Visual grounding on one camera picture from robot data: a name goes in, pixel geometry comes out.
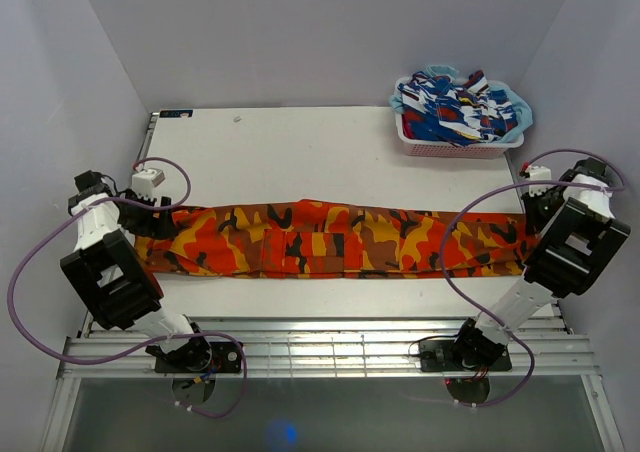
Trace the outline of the orange camouflage trousers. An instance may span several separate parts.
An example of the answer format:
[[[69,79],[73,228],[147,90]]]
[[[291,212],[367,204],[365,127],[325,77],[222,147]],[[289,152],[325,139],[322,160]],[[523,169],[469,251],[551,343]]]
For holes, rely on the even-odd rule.
[[[538,239],[522,214],[452,212],[317,200],[181,207],[174,239],[136,237],[154,273],[241,278],[439,278],[518,276]]]

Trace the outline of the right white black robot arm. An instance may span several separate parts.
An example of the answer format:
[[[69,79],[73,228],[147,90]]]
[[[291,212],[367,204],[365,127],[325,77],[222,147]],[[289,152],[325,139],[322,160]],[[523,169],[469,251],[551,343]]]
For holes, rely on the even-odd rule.
[[[555,182],[546,167],[523,167],[526,231],[539,242],[524,261],[522,277],[461,326],[451,345],[458,366],[491,367],[507,352],[510,334],[539,309],[582,295],[596,282],[630,235],[611,211],[608,169],[603,160],[587,157]]]

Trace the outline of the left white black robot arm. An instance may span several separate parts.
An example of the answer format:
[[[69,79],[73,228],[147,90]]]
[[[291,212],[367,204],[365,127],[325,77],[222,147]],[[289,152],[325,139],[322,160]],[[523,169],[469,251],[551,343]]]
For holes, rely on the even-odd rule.
[[[146,352],[179,371],[200,372],[213,365],[213,350],[199,327],[185,315],[161,305],[163,292],[129,239],[131,234],[173,238],[177,229],[166,209],[168,197],[156,189],[164,172],[143,168],[131,186],[119,191],[99,172],[74,178],[77,194],[68,199],[77,221],[77,241],[60,260],[61,270],[98,324],[110,330],[136,329],[150,338],[165,339]]]

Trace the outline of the blue label sticker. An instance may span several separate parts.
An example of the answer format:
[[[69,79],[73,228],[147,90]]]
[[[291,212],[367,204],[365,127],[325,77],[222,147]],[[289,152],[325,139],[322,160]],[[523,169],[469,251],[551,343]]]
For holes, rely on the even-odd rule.
[[[181,119],[181,118],[191,118],[192,116],[193,116],[192,109],[167,109],[167,110],[161,110],[158,113],[159,118]]]

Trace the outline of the pink plastic laundry basket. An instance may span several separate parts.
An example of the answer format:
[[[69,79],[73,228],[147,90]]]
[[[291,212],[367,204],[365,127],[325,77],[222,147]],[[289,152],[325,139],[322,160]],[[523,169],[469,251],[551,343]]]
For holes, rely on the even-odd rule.
[[[401,78],[390,105],[411,156],[497,158],[523,145],[533,125],[524,99],[480,71],[462,82],[443,72]]]

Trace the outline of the aluminium frame rail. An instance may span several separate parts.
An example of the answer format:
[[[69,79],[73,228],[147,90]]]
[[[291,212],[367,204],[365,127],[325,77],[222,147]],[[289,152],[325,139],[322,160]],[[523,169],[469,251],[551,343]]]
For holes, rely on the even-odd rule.
[[[206,331],[226,333],[244,345],[251,378],[417,377],[415,340],[451,335],[461,319],[442,320],[207,320]],[[596,375],[599,367],[584,335],[569,333],[550,315],[534,317],[511,344],[509,375]]]

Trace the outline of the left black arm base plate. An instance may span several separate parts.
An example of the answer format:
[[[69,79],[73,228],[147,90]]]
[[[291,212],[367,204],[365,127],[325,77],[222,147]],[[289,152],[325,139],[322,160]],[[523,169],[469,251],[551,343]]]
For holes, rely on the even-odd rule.
[[[188,368],[176,365],[165,358],[157,357],[153,371],[163,374],[191,373],[202,375],[208,372],[222,374],[236,374],[242,371],[240,348],[230,341],[210,341],[211,358],[206,367]]]

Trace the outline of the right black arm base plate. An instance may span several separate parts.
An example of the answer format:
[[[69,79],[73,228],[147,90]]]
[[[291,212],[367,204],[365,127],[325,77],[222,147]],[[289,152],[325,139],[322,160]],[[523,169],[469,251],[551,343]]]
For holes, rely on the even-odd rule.
[[[425,340],[419,343],[418,356],[422,372],[506,372],[512,370],[510,356],[505,352],[493,364],[476,359],[463,359],[453,351],[453,339]]]

